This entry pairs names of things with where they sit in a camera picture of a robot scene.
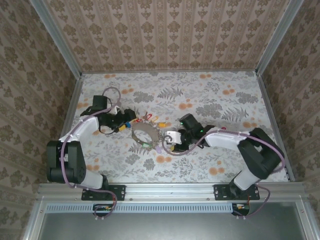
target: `purple cable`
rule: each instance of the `purple cable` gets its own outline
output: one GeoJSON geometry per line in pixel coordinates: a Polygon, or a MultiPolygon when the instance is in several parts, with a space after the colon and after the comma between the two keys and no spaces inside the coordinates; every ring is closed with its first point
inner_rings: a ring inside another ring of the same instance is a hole
{"type": "MultiPolygon", "coordinates": [[[[102,95],[105,94],[105,92],[109,89],[115,89],[118,94],[119,94],[119,98],[117,99],[116,103],[114,104],[115,106],[118,106],[120,105],[120,99],[121,99],[121,93],[119,91],[118,88],[114,87],[114,86],[110,86],[110,87],[107,87],[102,95]]],[[[69,188],[81,188],[81,189],[85,189],[85,190],[90,190],[90,191],[94,191],[94,192],[97,192],[97,193],[108,193],[108,194],[111,194],[114,198],[114,204],[113,204],[113,207],[111,208],[110,212],[104,216],[105,218],[108,217],[115,209],[116,205],[117,205],[117,196],[112,192],[112,191],[108,191],[108,190],[99,190],[99,189],[95,189],[95,188],[91,188],[91,187],[85,187],[85,186],[81,186],[81,185],[78,185],[78,184],[74,184],[74,185],[71,185],[70,182],[68,181],[68,178],[67,178],[67,175],[66,175],[66,168],[65,168],[65,161],[64,161],[64,156],[65,156],[65,148],[66,148],[66,144],[68,142],[68,140],[70,139],[70,137],[75,133],[75,131],[85,122],[87,121],[88,119],[98,115],[98,114],[102,114],[102,113],[106,113],[106,112],[109,112],[114,106],[111,106],[111,107],[108,107],[106,109],[103,109],[101,111],[97,111],[87,117],[85,117],[82,121],[80,121],[72,130],[71,132],[69,133],[69,135],[66,137],[66,139],[64,140],[63,144],[62,144],[62,147],[61,147],[61,155],[60,155],[60,162],[61,162],[61,170],[62,170],[62,176],[63,176],[63,179],[64,179],[64,182],[65,184],[69,187],[69,188]]]]}
{"type": "Polygon", "coordinates": [[[97,215],[97,210],[98,210],[99,208],[103,208],[103,207],[105,207],[105,206],[106,206],[106,205],[103,205],[103,204],[98,205],[98,206],[95,206],[94,211],[93,211],[93,215],[95,216],[95,219],[96,219],[96,220],[97,220],[98,218],[101,218],[101,219],[103,220],[103,219],[109,217],[109,216],[111,215],[111,213],[114,211],[115,207],[116,207],[116,202],[114,202],[114,205],[112,206],[111,210],[110,210],[105,216],[98,216],[98,215],[97,215]]]}
{"type": "Polygon", "coordinates": [[[285,158],[282,156],[282,154],[272,145],[270,145],[269,143],[267,143],[266,141],[263,141],[257,137],[254,137],[254,136],[250,136],[249,134],[245,134],[245,133],[241,133],[241,132],[234,132],[234,131],[227,131],[227,130],[214,130],[214,131],[210,131],[210,132],[207,132],[204,136],[202,136],[199,141],[197,141],[193,147],[191,147],[189,150],[187,151],[184,151],[182,153],[177,153],[177,154],[173,154],[172,152],[170,152],[166,147],[165,147],[165,140],[166,138],[170,138],[172,139],[171,136],[169,135],[166,135],[164,136],[163,140],[162,140],[162,147],[163,147],[163,150],[167,153],[167,154],[170,154],[172,156],[183,156],[183,155],[186,155],[188,153],[190,153],[193,149],[195,149],[198,144],[208,135],[210,134],[216,134],[216,133],[225,133],[225,134],[233,134],[233,135],[240,135],[240,136],[243,136],[243,137],[246,137],[246,138],[249,138],[249,139],[252,139],[252,140],[255,140],[265,146],[267,146],[268,148],[270,148],[271,150],[273,150],[278,156],[279,158],[281,159],[281,166],[278,167],[277,169],[275,169],[272,173],[275,174],[275,173],[278,173],[280,172],[282,169],[285,168],[286,166],[286,161],[285,161],[285,158]]]}
{"type": "Polygon", "coordinates": [[[249,215],[247,216],[244,216],[242,215],[240,212],[236,211],[236,210],[233,210],[236,214],[238,214],[239,216],[242,216],[243,219],[246,219],[246,218],[249,218],[249,217],[252,217],[253,215],[256,215],[263,207],[264,205],[268,202],[269,198],[270,198],[270,195],[271,195],[271,192],[268,188],[264,187],[264,186],[259,186],[258,184],[256,184],[256,186],[260,189],[263,189],[263,190],[266,190],[268,192],[268,196],[266,196],[264,202],[261,204],[261,206],[256,210],[254,211],[253,213],[250,213],[249,215]]]}

